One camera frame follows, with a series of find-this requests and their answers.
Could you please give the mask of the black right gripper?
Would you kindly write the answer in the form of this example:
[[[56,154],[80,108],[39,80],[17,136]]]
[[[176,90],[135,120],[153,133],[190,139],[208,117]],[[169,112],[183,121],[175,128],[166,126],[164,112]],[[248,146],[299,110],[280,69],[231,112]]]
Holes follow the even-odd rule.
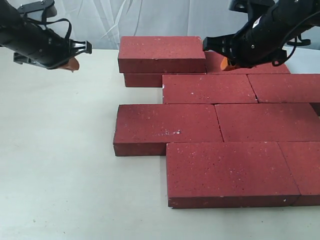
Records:
[[[267,63],[282,64],[287,58],[287,51],[273,40],[270,41],[273,46],[268,46],[267,38],[255,40],[255,29],[261,28],[249,21],[234,34],[206,37],[202,42],[202,49],[223,56],[220,63],[223,72],[253,68]]]

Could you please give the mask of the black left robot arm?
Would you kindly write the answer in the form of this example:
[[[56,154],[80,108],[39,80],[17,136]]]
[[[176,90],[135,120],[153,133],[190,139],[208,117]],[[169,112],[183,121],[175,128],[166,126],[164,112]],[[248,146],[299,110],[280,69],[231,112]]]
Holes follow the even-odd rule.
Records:
[[[91,54],[88,41],[71,39],[72,24],[65,36],[58,35],[48,26],[49,18],[57,15],[55,1],[40,0],[14,8],[8,1],[0,2],[0,45],[12,50],[13,61],[47,70],[77,71],[76,57]]]

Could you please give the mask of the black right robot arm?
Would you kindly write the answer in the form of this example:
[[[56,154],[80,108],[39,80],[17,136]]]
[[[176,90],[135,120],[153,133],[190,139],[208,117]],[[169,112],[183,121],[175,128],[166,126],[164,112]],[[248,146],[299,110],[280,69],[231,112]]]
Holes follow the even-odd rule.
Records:
[[[203,51],[222,55],[222,71],[284,64],[292,55],[284,45],[309,46],[302,33],[320,25],[318,0],[233,0],[229,10],[246,13],[247,23],[236,33],[206,37]]]

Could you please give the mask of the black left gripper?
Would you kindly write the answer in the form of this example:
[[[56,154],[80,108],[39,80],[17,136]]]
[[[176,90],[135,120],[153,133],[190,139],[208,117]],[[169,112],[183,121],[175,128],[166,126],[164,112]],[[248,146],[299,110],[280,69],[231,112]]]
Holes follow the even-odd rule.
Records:
[[[90,42],[65,39],[50,29],[23,29],[18,35],[12,43],[15,51],[13,61],[21,65],[74,72],[80,69],[76,56],[92,53]]]

